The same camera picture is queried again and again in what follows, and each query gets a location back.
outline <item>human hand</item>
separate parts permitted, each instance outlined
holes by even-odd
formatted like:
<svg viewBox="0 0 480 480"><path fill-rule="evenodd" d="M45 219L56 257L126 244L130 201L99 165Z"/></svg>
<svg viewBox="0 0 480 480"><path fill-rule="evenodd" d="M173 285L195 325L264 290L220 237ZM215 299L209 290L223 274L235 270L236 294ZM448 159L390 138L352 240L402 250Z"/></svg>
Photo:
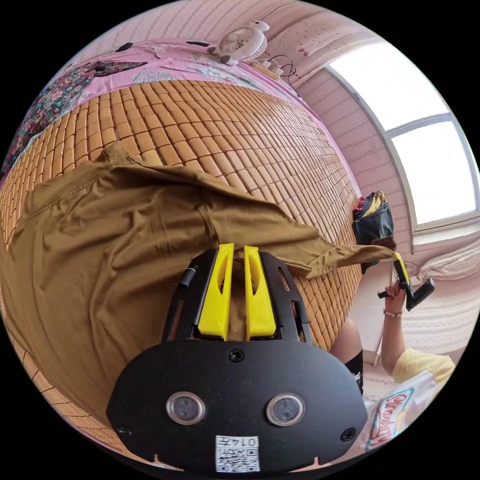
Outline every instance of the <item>human hand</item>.
<svg viewBox="0 0 480 480"><path fill-rule="evenodd" d="M385 287L389 296L385 297L385 310L391 314L399 314L405 302L405 290L400 288L399 281L395 281Z"/></svg>

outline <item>pink bedsheet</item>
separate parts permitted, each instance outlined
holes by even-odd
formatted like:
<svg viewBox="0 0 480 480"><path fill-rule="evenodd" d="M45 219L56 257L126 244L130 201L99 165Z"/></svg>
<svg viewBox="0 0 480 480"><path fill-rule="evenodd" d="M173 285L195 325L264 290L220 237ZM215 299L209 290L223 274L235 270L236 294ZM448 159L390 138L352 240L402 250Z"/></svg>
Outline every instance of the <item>pink bedsheet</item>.
<svg viewBox="0 0 480 480"><path fill-rule="evenodd" d="M264 75L256 68L239 63L237 66L224 65L219 59L207 53L207 47L191 45L187 40L162 39L137 43L129 49L120 52L110 52L98 55L79 64L69 65L69 68L80 67L97 61L108 62L147 62L130 70L121 71L108 76L95 76L81 93L64 109L60 116L75 109L77 106L114 90L140 85L149 82L171 80L197 80L229 83L249 89L266 92L296 105L301 106L316 121L318 127L325 133L330 144L336 151L352 185L360 196L360 189L355 181L350 167L334 139L326 129L317 114L298 96L296 91L286 81L276 81ZM26 148L35 141L41 133L33 137Z"/></svg>

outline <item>human arm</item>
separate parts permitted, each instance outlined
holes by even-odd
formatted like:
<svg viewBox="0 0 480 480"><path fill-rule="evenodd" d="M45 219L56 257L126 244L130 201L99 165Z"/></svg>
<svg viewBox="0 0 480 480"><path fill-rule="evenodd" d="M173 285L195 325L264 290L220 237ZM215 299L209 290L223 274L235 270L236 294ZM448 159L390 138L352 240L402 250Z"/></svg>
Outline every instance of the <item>human arm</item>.
<svg viewBox="0 0 480 480"><path fill-rule="evenodd" d="M395 365L405 352L405 341L402 332L402 308L405 302L405 290L398 281L385 287L388 297L385 298L385 315L383 318L383 334L381 339L381 364L389 375L393 375Z"/></svg>
<svg viewBox="0 0 480 480"><path fill-rule="evenodd" d="M381 346L381 364L393 380L401 384L421 371L432 373L439 385L445 384L455 369L455 364L448 356L435 355L405 348L402 332L402 308L405 301L405 290L397 282L385 288L388 297L385 298L385 312L399 316L392 317L385 314L383 319L383 336Z"/></svg>

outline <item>yellow object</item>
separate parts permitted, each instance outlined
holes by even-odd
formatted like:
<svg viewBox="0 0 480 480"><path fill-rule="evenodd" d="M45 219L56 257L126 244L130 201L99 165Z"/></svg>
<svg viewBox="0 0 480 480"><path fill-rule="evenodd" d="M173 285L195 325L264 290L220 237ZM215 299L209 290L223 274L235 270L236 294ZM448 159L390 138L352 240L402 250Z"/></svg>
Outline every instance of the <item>yellow object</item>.
<svg viewBox="0 0 480 480"><path fill-rule="evenodd" d="M256 246L246 246L244 253L246 339L272 337L277 325L259 249Z"/></svg>
<svg viewBox="0 0 480 480"><path fill-rule="evenodd" d="M220 245L198 323L201 335L223 337L227 341L233 261L234 244Z"/></svg>
<svg viewBox="0 0 480 480"><path fill-rule="evenodd" d="M259 63L252 61L250 65L254 68L257 69L259 72L262 72L263 74L267 75L271 79L280 80L280 77L276 74L270 71L268 68L265 68L263 65L260 65Z"/></svg>
<svg viewBox="0 0 480 480"><path fill-rule="evenodd" d="M370 208L362 215L362 218L369 217L371 214L374 214L382 205L382 202L386 202L385 195L382 191L378 191L370 205Z"/></svg>
<svg viewBox="0 0 480 480"><path fill-rule="evenodd" d="M423 353L407 348L398 359L392 377L395 383L402 384L425 370L432 374L438 384L433 400L455 370L455 364L449 356Z"/></svg>
<svg viewBox="0 0 480 480"><path fill-rule="evenodd" d="M403 271L403 276L405 278L406 284L410 285L410 279L409 279L409 274L407 273L407 269L405 267L404 261L402 260L402 257L396 252L393 252L393 263L399 262L401 269Z"/></svg>

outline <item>power strip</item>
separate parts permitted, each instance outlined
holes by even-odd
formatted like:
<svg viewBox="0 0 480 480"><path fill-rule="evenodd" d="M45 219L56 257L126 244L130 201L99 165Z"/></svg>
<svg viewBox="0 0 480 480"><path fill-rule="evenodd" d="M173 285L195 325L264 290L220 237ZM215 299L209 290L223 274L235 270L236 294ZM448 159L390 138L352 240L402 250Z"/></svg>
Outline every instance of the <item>power strip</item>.
<svg viewBox="0 0 480 480"><path fill-rule="evenodd" d="M250 61L248 62L254 69L257 69L258 71L262 72L263 74L267 75L271 79L280 80L280 76L274 73L273 71L269 70L268 68L265 68L263 65L260 65L256 61Z"/></svg>

